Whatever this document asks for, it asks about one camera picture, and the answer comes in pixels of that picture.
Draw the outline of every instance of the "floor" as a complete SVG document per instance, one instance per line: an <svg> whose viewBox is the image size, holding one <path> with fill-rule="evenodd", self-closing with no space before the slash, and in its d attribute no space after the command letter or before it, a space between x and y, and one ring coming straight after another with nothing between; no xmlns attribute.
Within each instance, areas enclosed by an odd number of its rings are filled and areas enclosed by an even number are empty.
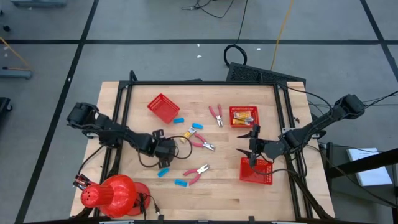
<svg viewBox="0 0 398 224"><path fill-rule="evenodd" d="M240 44L248 65L269 69L289 2L248 2L241 34L245 44ZM86 139L67 127L65 119L75 102L96 103L101 82L126 80L131 69L139 80L225 80L223 50L238 36L244 1L235 1L223 19L201 10L181 10L194 3L71 0L65 8L27 9L2 1L0 24L9 25L12 32L0 30L0 36L34 69L30 80L0 81L0 96L11 98L14 106L0 129L0 196L7 202L0 204L4 223L68 217L75 192L71 180L81 164ZM222 15L229 3L212 1L207 9ZM307 91L329 102L348 93L369 100L397 90L397 7L395 0L296 1L274 71L306 78ZM22 65L3 45L0 58L2 67ZM243 60L233 50L228 58ZM396 98L385 102L398 103ZM316 108L312 111L319 114ZM360 119L327 128L323 141L393 149L397 113L396 106L371 107ZM44 157L37 175L38 158ZM27 189L28 195L33 193L31 201L24 200ZM342 220L392 222L387 207L338 192L333 192L332 200Z"/></svg>

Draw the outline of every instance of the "blue block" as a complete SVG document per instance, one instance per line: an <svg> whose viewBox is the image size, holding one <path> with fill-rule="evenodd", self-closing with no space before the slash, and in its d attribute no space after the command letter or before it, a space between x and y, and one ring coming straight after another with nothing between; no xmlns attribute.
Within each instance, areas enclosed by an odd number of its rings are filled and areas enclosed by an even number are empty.
<svg viewBox="0 0 398 224"><path fill-rule="evenodd" d="M183 122L184 122L184 119L183 119L183 118L177 118L177 119L174 119L174 120L173 120L173 123L174 123L174 124L183 123Z"/></svg>
<svg viewBox="0 0 398 224"><path fill-rule="evenodd" d="M178 180L178 179L175 179L174 183L175 183L175 185L179 185L179 186L182 186L182 187L186 187L188 185L188 183L186 181Z"/></svg>
<svg viewBox="0 0 398 224"><path fill-rule="evenodd" d="M157 173L157 176L158 176L158 177L163 177L168 171L170 171L170 168L162 169L161 171L159 171L159 172Z"/></svg>
<svg viewBox="0 0 398 224"><path fill-rule="evenodd" d="M203 129L203 125L201 125L201 124L196 124L196 123L193 123L193 124L192 124L192 127L193 127L193 128L196 128L196 129L201 129L201 130Z"/></svg>

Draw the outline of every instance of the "red box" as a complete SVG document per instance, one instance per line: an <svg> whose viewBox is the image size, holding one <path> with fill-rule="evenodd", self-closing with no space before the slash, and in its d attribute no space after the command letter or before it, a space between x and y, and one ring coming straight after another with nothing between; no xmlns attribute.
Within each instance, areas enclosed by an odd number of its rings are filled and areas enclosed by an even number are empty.
<svg viewBox="0 0 398 224"><path fill-rule="evenodd" d="M262 159L257 159L256 165L253 167L253 169L262 173L272 172L272 163ZM252 183L272 185L272 174L261 175L255 173L250 167L249 159L246 157L241 158L241 171L239 179Z"/></svg>
<svg viewBox="0 0 398 224"><path fill-rule="evenodd" d="M156 96L147 107L166 124L169 124L180 111L180 108L163 94Z"/></svg>
<svg viewBox="0 0 398 224"><path fill-rule="evenodd" d="M234 119L234 112L250 111L251 116L253 116L254 121L250 125L244 124L232 124L232 119ZM252 128L254 124L259 124L259 113L257 106L230 106L229 107L229 123L232 128Z"/></svg>

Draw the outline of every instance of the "pink-handled pliers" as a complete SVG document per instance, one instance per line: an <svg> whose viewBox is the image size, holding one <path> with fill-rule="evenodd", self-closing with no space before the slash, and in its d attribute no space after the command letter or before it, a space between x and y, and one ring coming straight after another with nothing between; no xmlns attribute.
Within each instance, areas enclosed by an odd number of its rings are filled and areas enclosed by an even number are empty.
<svg viewBox="0 0 398 224"><path fill-rule="evenodd" d="M193 180L191 180L191 181L189 182L189 186L191 186L192 184L194 184L196 181L199 180L199 178L201 177L201 173L203 173L204 171L208 170L209 168L210 168L209 164L206 164L206 165L202 166L201 168L199 168L199 169L197 169L197 170L195 170L195 169L193 169L193 170L188 170L188 171L186 171L185 173L183 173L183 175L192 174L192 173L194 173L194 172L197 172L197 173L198 173L197 176L196 176Z"/></svg>
<svg viewBox="0 0 398 224"><path fill-rule="evenodd" d="M216 147L214 147L214 145L212 145L212 144L207 143L207 142L206 142L206 139L205 139L204 137L202 137L200 134L195 134L195 136L196 136L198 139L200 139L203 143L191 141L191 143L192 143L193 146L196 146L196 147L205 147L205 148L207 148L207 149L209 149L209 150L212 150L212 151L216 150Z"/></svg>
<svg viewBox="0 0 398 224"><path fill-rule="evenodd" d="M214 113L214 110L213 110L213 108L211 106L209 106L209 110L210 110L211 115L213 115L213 117L217 119L217 124L221 128L223 126L223 120L221 119L221 117L223 116L223 109L221 108L220 104L217 105L217 107L218 107L218 114L219 115Z"/></svg>

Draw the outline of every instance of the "wooden tabletop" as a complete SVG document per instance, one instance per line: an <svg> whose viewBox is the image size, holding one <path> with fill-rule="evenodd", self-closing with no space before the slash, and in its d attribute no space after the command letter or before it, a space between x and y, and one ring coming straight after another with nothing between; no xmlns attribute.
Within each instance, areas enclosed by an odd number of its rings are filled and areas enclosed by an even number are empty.
<svg viewBox="0 0 398 224"><path fill-rule="evenodd" d="M290 82L289 87L304 90L302 82ZM118 82L104 82L101 87L97 106L99 112L112 116ZM184 118L182 124L165 124L148 110L147 104L159 93L165 94L180 107L178 118ZM311 122L307 97L304 93L289 90L293 115L300 120L300 126ZM208 106L223 107L224 127L219 128L211 116ZM247 149L248 139L236 136L246 134L249 128L232 128L229 125L229 106L257 106L261 125L260 138L276 140L280 134L279 119L272 86L203 86L203 85L136 85L133 86L127 125L137 133L152 133L164 129L166 136L181 135L192 123L204 126L198 130L205 139L216 147L216 151L194 147L188 159L174 159L170 172L163 178L157 173L159 168L145 168L140 165L137 151L124 144L120 164L120 174L128 175L135 182L142 182L150 189L161 213L166 220L248 220L253 215L256 220L295 220L288 174L273 174L272 185L253 184L239 180L239 165L243 154L236 148ZM123 104L119 110L121 120ZM284 108L285 122L288 121ZM315 140L310 145L317 147ZM88 140L85 158L99 147L97 139ZM181 147L180 156L188 154L189 148ZM83 168L85 174L94 182L100 181L101 166L105 150L95 156ZM334 216L322 160L319 152L310 147L304 149L308 166L307 185L318 203ZM154 164L157 159L141 156L145 164ZM192 177L182 174L189 169L197 169L209 164L210 169L202 174L201 179L192 186L181 187L174 184L175 179L189 181ZM279 156L273 169L286 168L285 159ZM301 191L297 188L301 214L305 216ZM71 215L76 215L83 208L80 202L81 190L77 189ZM143 216L123 217L143 219ZM147 219L156 220L157 215L151 202Z"/></svg>

